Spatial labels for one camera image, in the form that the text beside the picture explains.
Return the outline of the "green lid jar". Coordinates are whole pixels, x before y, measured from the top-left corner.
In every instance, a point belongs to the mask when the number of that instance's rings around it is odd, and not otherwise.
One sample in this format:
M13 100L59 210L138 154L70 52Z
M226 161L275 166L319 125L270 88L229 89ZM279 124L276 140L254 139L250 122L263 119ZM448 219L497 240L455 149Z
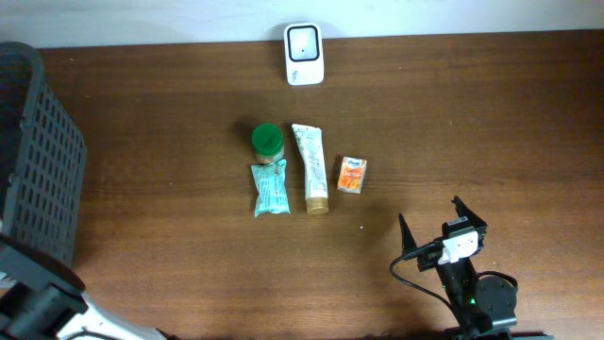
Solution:
M283 134L273 124L257 126L252 132L252 145L256 159L261 164L275 163L283 158Z

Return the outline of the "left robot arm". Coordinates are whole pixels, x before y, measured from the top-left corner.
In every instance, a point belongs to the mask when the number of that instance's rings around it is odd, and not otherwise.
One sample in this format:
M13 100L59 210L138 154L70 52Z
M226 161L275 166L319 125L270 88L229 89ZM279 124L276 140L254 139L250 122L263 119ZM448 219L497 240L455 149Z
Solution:
M1 296L3 339L168 339L95 305L84 282L58 260L6 236L1 271L16 280Z

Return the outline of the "orange tissue pack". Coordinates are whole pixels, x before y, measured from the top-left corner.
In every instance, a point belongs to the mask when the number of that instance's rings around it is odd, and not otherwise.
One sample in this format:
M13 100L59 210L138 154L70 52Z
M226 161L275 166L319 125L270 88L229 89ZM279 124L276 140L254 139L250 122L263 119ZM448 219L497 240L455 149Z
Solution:
M367 160L343 157L337 189L351 194L360 194L367 171Z

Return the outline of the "teal snack packet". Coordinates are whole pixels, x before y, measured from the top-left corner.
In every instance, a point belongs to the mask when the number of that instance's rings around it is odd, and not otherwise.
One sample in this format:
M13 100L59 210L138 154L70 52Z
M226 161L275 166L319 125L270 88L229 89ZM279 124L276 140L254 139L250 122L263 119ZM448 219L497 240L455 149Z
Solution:
M285 185L287 161L279 160L265 165L252 165L251 173L258 192L254 215L290 213Z

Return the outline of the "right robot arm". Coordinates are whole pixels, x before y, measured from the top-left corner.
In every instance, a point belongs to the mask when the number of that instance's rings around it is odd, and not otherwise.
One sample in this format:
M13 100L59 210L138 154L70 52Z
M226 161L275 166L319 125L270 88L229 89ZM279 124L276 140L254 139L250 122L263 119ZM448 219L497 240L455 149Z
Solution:
M471 258L482 251L488 224L458 196L452 203L458 217L443 223L442 235L423 246L416 244L404 216L398 216L402 252L389 266L391 275L446 306L459 324L445 331L448 339L548 339L544 333L511 332L517 324L518 281L501 272L475 269ZM437 271L443 297L395 273L399 263L410 260L417 261L421 272Z

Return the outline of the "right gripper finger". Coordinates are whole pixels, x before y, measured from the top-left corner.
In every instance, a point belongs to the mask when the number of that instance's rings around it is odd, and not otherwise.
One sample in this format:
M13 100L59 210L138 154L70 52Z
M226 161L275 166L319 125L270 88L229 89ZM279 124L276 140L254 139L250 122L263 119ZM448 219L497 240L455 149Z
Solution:
M411 230L405 220L402 213L398 215L398 221L401 231L402 240L402 257L403 258L414 258L417 244L412 236Z
M475 228L487 227L487 223L477 214L472 212L457 195L453 197L451 202L455 205L458 217L466 217L470 224Z

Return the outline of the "white tube gold cap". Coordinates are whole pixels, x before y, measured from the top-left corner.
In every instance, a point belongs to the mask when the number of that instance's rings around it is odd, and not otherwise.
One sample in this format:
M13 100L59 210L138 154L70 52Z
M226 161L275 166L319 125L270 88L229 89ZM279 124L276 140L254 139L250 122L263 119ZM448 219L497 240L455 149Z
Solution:
M307 213L327 213L328 185L322 129L299 124L292 124L292 129L304 163Z

